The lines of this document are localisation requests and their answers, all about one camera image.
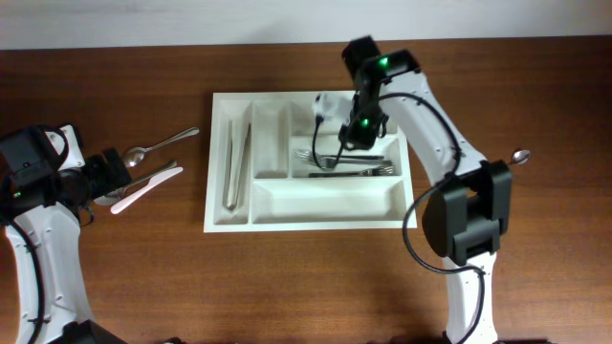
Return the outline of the silver fork tines down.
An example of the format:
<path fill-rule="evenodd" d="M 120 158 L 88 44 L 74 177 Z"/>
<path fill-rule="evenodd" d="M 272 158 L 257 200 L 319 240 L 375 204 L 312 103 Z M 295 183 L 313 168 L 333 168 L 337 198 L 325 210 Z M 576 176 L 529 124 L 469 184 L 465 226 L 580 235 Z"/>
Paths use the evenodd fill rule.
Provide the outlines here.
<path fill-rule="evenodd" d="M 351 171 L 351 172 L 313 172 L 309 173 L 309 178 L 339 178 L 339 177 L 379 177 L 379 176 L 393 176 L 395 174 L 395 168 L 392 165 L 378 166 L 374 168 L 364 169 L 362 171 Z"/>

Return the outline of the silver fork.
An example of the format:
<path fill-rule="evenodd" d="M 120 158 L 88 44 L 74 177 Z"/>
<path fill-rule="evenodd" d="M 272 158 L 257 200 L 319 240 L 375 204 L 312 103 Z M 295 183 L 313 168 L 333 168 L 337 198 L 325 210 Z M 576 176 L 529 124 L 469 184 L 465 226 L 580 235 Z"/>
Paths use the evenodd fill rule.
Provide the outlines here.
<path fill-rule="evenodd" d="M 318 166 L 321 169 L 328 170 L 334 169 L 340 164 L 360 164 L 360 165 L 382 165 L 382 164 L 391 164 L 391 160 L 387 160 L 385 158 L 374 157 L 374 158 L 365 158 L 365 157 L 340 157 L 336 160 L 333 157 L 319 157 L 316 160 L 312 156 L 308 156 L 303 159 L 304 162 L 307 162 L 311 165 Z"/>

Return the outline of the silver fork diagonal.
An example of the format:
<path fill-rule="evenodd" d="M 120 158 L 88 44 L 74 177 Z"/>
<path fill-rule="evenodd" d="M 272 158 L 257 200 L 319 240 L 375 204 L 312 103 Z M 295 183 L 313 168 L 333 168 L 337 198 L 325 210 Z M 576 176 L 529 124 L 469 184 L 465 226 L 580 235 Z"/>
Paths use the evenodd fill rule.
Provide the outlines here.
<path fill-rule="evenodd" d="M 313 158 L 313 153 L 311 150 L 308 149 L 296 149 L 294 151 L 294 155 L 297 158 L 303 159 L 303 160 L 310 160 L 312 161 Z M 335 155 L 323 155 L 323 154 L 317 154 L 317 159 L 320 161 L 325 161 L 325 160 L 331 160 L 333 161 L 336 158 Z M 342 159 L 347 159 L 347 160 L 360 160 L 360 161 L 383 161 L 385 159 L 385 156 L 347 156 L 347 155 L 341 155 L 339 157 L 341 160 Z"/>

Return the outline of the silver metal tongs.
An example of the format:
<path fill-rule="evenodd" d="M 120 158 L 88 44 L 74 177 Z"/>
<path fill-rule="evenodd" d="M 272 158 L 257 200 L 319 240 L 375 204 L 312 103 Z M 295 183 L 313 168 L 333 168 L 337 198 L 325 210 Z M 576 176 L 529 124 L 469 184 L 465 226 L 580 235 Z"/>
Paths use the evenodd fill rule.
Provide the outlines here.
<path fill-rule="evenodd" d="M 248 147 L 251 125 L 244 120 L 229 121 L 229 152 L 227 159 L 225 194 L 223 205 L 226 210 L 234 211 L 238 206 L 240 179 Z"/>

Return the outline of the small silver spoon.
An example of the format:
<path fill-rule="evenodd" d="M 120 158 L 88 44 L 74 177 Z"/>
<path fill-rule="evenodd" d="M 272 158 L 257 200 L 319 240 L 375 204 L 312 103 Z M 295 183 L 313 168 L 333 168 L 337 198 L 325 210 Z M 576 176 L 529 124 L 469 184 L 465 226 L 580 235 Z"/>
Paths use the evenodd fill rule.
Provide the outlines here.
<path fill-rule="evenodd" d="M 517 149 L 510 157 L 508 165 L 521 165 L 526 163 L 531 157 L 531 151 L 527 149 Z"/>

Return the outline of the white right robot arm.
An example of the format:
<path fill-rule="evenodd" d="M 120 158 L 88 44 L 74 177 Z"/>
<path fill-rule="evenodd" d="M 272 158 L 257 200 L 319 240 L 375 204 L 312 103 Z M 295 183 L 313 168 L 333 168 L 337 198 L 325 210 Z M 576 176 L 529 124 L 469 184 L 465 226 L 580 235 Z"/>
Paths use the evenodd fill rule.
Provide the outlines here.
<path fill-rule="evenodd" d="M 394 122 L 419 158 L 430 188 L 408 208 L 426 209 L 422 228 L 443 260 L 425 269 L 447 278 L 450 343 L 495 343 L 492 268 L 510 218 L 512 173 L 490 162 L 463 137 L 430 90 L 420 64 L 407 50 L 382 54 L 372 37 L 352 40 L 341 58 L 356 94 L 349 122 L 339 133 L 345 149 L 368 150 Z"/>

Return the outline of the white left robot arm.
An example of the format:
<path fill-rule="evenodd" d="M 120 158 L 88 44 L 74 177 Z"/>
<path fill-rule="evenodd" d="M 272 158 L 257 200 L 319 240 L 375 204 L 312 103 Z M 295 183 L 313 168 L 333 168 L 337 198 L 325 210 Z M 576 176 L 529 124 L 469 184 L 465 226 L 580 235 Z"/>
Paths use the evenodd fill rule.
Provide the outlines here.
<path fill-rule="evenodd" d="M 78 242 L 95 198 L 130 181 L 115 149 L 84 158 L 70 123 L 1 138 L 1 226 L 15 259 L 19 343 L 118 343 L 93 316 Z"/>

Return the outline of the large silver spoon left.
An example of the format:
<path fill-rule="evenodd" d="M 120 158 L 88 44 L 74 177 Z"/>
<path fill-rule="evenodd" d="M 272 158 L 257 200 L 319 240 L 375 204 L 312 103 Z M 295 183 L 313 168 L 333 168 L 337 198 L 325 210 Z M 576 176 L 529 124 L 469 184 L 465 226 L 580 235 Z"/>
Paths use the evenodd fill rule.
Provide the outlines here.
<path fill-rule="evenodd" d="M 137 179 L 133 180 L 131 183 L 129 183 L 129 184 L 125 185 L 125 186 L 119 187 L 116 190 L 114 190 L 114 191 L 112 191 L 112 192 L 110 192 L 110 193 L 108 193 L 106 195 L 103 195 L 103 196 L 100 196 L 100 197 L 94 199 L 94 203 L 98 204 L 98 205 L 102 205 L 102 206 L 113 205 L 113 204 L 119 202 L 125 196 L 126 190 L 128 188 L 130 188 L 132 186 L 135 186 L 135 185 L 137 185 L 139 183 L 146 182 L 146 181 L 150 180 L 152 177 L 154 177 L 156 175 L 159 175 L 160 173 L 162 173 L 162 172 L 164 172 L 166 170 L 174 168 L 177 165 L 178 165 L 178 163 L 176 161 L 169 161 L 167 164 L 163 165 L 162 167 L 158 168 L 157 170 L 155 170 L 155 171 L 153 171 L 153 172 L 151 172 L 151 173 L 149 173 L 147 175 L 140 176 Z"/>

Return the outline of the silver spoon upper left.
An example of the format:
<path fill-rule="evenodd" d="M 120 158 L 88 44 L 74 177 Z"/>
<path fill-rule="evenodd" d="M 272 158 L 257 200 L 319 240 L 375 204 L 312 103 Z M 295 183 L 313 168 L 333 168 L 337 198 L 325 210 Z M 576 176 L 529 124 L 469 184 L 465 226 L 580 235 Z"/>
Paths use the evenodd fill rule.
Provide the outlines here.
<path fill-rule="evenodd" d="M 169 145 L 172 142 L 195 136 L 199 132 L 200 130 L 198 127 L 190 127 L 188 129 L 185 129 L 183 132 L 178 133 L 174 135 L 173 137 L 170 137 L 152 146 L 149 146 L 149 147 L 137 146 L 137 147 L 130 148 L 127 151 L 125 151 L 123 155 L 121 156 L 122 161 L 126 167 L 135 167 L 141 161 L 143 161 L 145 155 L 148 152 L 164 147 L 166 145 Z"/>

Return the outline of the pink plastic knife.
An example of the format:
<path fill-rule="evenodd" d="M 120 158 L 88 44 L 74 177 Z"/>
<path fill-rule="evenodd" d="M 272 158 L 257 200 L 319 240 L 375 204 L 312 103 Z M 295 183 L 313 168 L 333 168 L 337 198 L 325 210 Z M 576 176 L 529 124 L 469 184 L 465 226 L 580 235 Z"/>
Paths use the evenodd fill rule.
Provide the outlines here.
<path fill-rule="evenodd" d="M 183 167 L 175 167 L 161 172 L 149 179 L 146 186 L 140 188 L 129 196 L 113 204 L 110 208 L 112 214 L 117 215 L 129 207 L 132 203 L 141 198 L 144 194 L 155 188 L 157 185 L 183 172 Z"/>

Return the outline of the white plastic cutlery tray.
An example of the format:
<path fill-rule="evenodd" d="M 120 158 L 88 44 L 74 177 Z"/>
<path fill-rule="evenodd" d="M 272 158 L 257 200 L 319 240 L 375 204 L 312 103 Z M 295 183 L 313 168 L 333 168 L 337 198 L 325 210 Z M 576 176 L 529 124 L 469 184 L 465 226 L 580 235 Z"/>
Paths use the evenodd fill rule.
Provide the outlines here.
<path fill-rule="evenodd" d="M 315 126 L 314 92 L 216 93 L 212 99 L 208 184 L 203 231 L 398 228 L 413 200 L 407 141 L 394 122 L 371 155 L 385 156 L 393 176 L 309 178 L 317 168 L 296 149 L 338 151 L 337 120 Z M 223 205 L 229 122 L 251 125 L 238 206 Z"/>

